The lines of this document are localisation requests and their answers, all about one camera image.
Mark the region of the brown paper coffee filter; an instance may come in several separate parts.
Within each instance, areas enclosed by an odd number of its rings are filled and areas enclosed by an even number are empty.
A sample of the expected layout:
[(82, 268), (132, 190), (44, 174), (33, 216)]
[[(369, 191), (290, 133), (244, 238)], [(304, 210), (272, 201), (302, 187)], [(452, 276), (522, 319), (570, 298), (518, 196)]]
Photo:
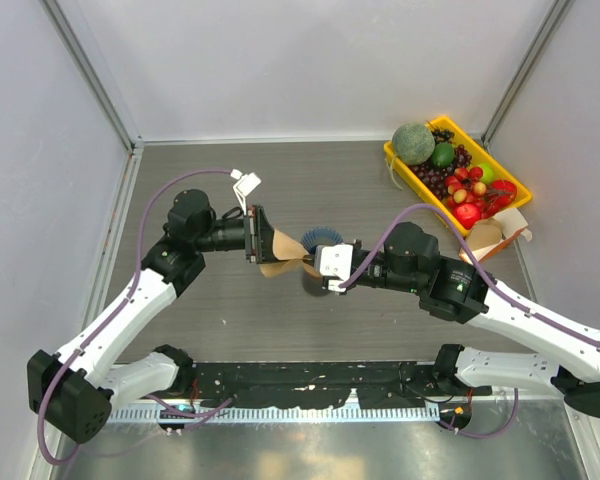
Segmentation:
[(274, 278), (300, 267), (303, 268), (304, 263), (313, 266), (309, 253), (301, 243), (278, 229), (275, 229), (274, 254), (278, 257), (277, 262), (260, 265), (260, 272), (265, 278)]

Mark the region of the blue ribbed glass dripper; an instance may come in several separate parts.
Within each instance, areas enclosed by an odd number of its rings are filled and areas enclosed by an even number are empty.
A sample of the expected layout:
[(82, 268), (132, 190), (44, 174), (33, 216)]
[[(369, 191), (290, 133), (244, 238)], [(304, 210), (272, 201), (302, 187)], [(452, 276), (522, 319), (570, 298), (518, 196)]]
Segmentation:
[(309, 254), (314, 254), (319, 246), (335, 246), (343, 242), (342, 236), (333, 228), (320, 226), (306, 231), (300, 243)]

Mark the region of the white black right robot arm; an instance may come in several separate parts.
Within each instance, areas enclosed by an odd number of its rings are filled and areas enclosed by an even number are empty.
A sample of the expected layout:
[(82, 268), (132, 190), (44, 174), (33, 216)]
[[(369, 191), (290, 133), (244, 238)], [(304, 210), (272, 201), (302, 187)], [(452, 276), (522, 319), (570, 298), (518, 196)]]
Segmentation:
[(397, 224), (374, 251), (351, 243), (318, 245), (314, 266), (332, 292), (366, 286), (412, 293), (435, 318), (491, 331), (530, 350), (498, 354), (444, 346), (432, 370), (439, 391), (548, 391), (600, 419), (600, 330), (538, 305), (480, 266), (441, 255), (437, 238), (416, 224)]

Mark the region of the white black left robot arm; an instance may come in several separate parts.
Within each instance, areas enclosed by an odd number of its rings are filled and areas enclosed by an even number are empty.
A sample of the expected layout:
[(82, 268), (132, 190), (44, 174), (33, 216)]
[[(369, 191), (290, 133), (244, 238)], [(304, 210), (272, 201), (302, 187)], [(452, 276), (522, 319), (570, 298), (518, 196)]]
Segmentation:
[(119, 370), (112, 367), (201, 274), (205, 253), (242, 250), (251, 263), (273, 264), (297, 248), (272, 227), (262, 206), (217, 216), (198, 189), (175, 197), (163, 230), (130, 283), (96, 320), (56, 353), (40, 350), (27, 364), (31, 410), (77, 444), (94, 438), (115, 409), (154, 392), (181, 398), (192, 390), (192, 359), (169, 345)]

